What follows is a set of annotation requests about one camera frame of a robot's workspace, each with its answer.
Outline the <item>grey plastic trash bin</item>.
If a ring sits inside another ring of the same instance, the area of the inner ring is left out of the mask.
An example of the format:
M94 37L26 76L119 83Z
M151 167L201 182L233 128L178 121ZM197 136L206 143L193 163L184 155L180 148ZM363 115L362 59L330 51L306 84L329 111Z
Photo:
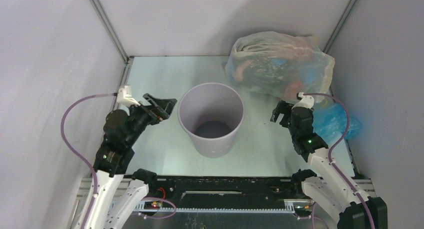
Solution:
M203 83L183 95L177 116L197 152L216 159L228 154L235 144L245 118L245 104L232 87Z

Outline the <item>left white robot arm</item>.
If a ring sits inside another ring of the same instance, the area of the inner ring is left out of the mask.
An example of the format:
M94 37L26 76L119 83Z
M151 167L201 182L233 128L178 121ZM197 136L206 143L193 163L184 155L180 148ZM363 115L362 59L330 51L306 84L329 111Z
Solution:
M135 154L133 145L148 126L171 116L177 100L146 93L143 98L148 104L144 105L125 92L115 96L128 110L115 109L105 118L103 141L91 165L92 182L76 229L121 229L136 205L158 191L157 174L140 168L132 175L118 203L111 205Z

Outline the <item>blue plastic trash bag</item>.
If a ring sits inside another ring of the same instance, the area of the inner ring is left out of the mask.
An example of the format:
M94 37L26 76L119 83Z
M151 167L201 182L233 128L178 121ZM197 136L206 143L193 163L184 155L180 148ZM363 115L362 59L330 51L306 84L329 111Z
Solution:
M339 103L318 107L313 112L312 126L327 144L335 143L346 130L346 112Z

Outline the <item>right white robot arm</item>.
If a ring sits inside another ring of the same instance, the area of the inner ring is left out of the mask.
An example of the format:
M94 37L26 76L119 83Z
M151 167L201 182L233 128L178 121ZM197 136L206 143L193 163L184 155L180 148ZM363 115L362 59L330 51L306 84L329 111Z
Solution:
M313 104L311 96L296 104L281 100L270 118L276 122L283 115L280 125L289 130L296 153L311 167L292 175L291 193L297 198L311 198L339 229L387 229L384 200L370 196L349 177L330 155L327 143L314 132Z

